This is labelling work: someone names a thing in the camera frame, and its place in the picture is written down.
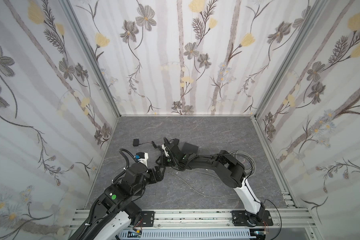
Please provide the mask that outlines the black power adapter with plug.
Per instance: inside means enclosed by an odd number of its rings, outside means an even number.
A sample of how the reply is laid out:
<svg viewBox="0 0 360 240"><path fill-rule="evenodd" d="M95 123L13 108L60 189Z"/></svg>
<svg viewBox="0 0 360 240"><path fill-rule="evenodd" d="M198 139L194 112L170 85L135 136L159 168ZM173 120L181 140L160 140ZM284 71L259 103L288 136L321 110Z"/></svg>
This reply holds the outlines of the black power adapter with plug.
<svg viewBox="0 0 360 240"><path fill-rule="evenodd" d="M137 147L140 147L140 146L145 146L145 145L150 145L154 150L156 150L157 152L159 152L159 151L161 151L161 150L158 150L158 149L155 149L153 146L152 146L152 144L151 144L151 141L150 142L141 142L139 139L133 139L133 147L135 147L135 148L137 148ZM138 153L138 152L143 152L143 153L148 153L148 155L149 155L149 159L148 159L148 165L146 166L146 165L144 165L145 167L147 167L147 168L149 168L149 160L150 160L150 154L149 154L149 152L147 152L147 151L137 151L136 153Z"/></svg>

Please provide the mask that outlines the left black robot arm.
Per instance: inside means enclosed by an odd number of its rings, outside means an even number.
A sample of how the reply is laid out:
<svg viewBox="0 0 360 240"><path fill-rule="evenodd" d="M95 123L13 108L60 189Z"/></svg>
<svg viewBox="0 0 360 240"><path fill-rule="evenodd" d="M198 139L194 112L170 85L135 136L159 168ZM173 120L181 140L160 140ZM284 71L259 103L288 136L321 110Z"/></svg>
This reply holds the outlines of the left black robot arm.
<svg viewBox="0 0 360 240"><path fill-rule="evenodd" d="M133 155L119 149L126 167L92 204L88 217L69 237L70 240L116 240L130 225L143 220L142 209L134 202L145 193L147 185L164 179L165 167L148 168L148 153Z"/></svg>

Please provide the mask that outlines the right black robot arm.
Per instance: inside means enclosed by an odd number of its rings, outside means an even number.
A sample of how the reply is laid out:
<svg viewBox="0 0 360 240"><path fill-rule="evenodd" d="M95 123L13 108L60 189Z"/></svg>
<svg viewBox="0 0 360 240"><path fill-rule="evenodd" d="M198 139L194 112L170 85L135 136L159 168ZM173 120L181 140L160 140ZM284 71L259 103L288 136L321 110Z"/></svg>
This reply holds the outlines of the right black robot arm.
<svg viewBox="0 0 360 240"><path fill-rule="evenodd" d="M229 152L222 150L208 156L183 153L174 144L163 144L162 151L165 155L162 160L164 166L182 172L194 169L211 170L226 186L235 190L245 210L242 217L234 216L234 224L257 227L266 222L266 208L250 187L245 166Z"/></svg>

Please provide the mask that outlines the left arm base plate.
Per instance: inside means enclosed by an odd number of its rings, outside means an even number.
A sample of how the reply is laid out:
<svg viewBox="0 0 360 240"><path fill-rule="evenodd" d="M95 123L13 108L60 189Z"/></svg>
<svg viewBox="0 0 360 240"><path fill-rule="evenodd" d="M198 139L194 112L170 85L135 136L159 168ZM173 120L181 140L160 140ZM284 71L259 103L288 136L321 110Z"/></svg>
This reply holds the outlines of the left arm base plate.
<svg viewBox="0 0 360 240"><path fill-rule="evenodd" d="M142 211L132 221L134 227L144 228L153 227L155 220L155 211Z"/></svg>

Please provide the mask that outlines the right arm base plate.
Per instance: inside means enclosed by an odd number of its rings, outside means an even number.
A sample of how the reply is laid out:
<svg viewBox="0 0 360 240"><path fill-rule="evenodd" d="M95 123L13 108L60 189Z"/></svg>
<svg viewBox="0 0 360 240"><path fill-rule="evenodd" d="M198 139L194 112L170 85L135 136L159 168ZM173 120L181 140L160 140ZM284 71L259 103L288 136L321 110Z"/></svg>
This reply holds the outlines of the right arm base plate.
<svg viewBox="0 0 360 240"><path fill-rule="evenodd" d="M273 226L273 219L269 211L252 214L248 211L232 211L232 223L235 227L268 227Z"/></svg>

